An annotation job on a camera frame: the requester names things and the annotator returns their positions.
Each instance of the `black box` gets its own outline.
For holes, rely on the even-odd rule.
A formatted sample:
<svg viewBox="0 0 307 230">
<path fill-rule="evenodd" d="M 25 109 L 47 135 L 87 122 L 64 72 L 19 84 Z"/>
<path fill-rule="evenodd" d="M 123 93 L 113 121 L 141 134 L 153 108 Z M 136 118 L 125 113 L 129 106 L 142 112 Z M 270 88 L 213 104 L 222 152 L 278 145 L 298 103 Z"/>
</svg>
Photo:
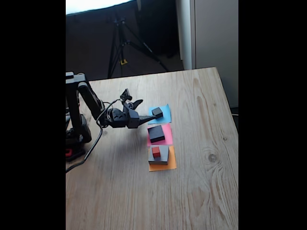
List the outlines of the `black box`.
<svg viewBox="0 0 307 230">
<path fill-rule="evenodd" d="M 164 132 L 162 126 L 155 126 L 148 128 L 150 142 L 157 142 L 160 140 L 165 140 Z"/>
<path fill-rule="evenodd" d="M 163 112 L 162 110 L 158 107 L 152 110 L 152 113 L 154 116 L 156 116 L 157 118 L 163 117 Z"/>
</svg>

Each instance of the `tripod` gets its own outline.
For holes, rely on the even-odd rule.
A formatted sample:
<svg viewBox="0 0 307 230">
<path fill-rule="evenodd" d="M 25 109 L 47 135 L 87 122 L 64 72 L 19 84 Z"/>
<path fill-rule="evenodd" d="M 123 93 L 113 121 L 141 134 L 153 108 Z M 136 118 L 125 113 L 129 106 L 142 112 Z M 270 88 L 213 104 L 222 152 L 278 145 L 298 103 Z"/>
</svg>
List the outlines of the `tripod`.
<svg viewBox="0 0 307 230">
<path fill-rule="evenodd" d="M 125 26 L 142 44 L 142 46 L 138 46 L 134 42 L 127 40 L 125 37 L 125 34 L 123 32 L 123 26 Z M 117 47 L 115 44 L 116 36 L 117 36 L 117 30 L 118 30 L 118 36 L 119 36 L 119 46 Z M 136 50 L 139 50 L 146 56 L 152 58 L 153 60 L 157 61 L 167 72 L 169 70 L 166 68 L 166 66 L 161 62 L 161 60 L 153 53 L 153 51 L 147 46 L 145 42 L 143 42 L 126 24 L 125 19 L 121 18 L 119 19 L 116 16 L 116 20 L 114 21 L 114 31 L 113 31 L 113 38 L 112 38 L 112 47 L 111 47 L 111 54 L 110 54 L 110 61 L 109 61 L 109 68 L 107 73 L 107 78 L 110 79 L 112 77 L 112 74 L 114 72 L 115 66 L 117 64 L 117 61 L 119 59 L 120 68 L 121 66 L 127 64 L 127 60 L 124 58 L 123 49 L 125 45 L 130 45 Z"/>
</svg>

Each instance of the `wooden table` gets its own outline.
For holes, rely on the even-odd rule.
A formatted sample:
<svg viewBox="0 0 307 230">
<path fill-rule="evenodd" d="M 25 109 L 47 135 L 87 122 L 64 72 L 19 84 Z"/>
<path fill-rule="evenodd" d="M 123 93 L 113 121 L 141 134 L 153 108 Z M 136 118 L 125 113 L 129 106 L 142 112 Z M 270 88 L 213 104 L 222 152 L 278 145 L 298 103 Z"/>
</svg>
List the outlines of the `wooden table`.
<svg viewBox="0 0 307 230">
<path fill-rule="evenodd" d="M 133 101 L 144 99 L 139 115 L 169 104 L 177 169 L 148 171 L 147 124 L 109 126 L 86 163 L 66 174 L 66 229 L 238 229 L 238 133 L 216 68 L 91 86 L 105 102 L 128 88 Z M 82 100 L 80 112 L 93 142 L 99 127 Z"/>
</svg>

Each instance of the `small red cube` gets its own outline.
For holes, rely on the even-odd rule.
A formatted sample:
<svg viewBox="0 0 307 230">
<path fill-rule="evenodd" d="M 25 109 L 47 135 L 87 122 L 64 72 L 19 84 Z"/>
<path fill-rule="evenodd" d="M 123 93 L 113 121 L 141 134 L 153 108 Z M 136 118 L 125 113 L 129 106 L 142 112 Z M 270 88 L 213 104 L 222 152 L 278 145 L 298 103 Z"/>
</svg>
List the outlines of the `small red cube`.
<svg viewBox="0 0 307 230">
<path fill-rule="evenodd" d="M 153 147 L 153 157 L 156 158 L 156 157 L 160 157 L 160 156 L 161 156 L 161 154 L 160 154 L 159 146 Z"/>
</svg>

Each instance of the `dark background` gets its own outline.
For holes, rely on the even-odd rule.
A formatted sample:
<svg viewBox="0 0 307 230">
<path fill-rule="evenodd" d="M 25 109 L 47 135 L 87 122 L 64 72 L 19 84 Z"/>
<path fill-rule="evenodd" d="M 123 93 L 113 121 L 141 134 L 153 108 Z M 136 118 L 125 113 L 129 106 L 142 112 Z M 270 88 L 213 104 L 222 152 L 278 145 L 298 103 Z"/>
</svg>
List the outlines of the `dark background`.
<svg viewBox="0 0 307 230">
<path fill-rule="evenodd" d="M 89 81 L 107 78 L 115 19 L 125 17 L 127 25 L 138 34 L 170 71 L 183 70 L 179 54 L 175 0 L 142 1 L 66 16 L 66 72 L 85 73 Z M 124 28 L 126 38 L 138 40 Z M 165 72 L 154 60 L 130 46 L 124 48 L 127 65 L 117 64 L 112 78 Z"/>
</svg>

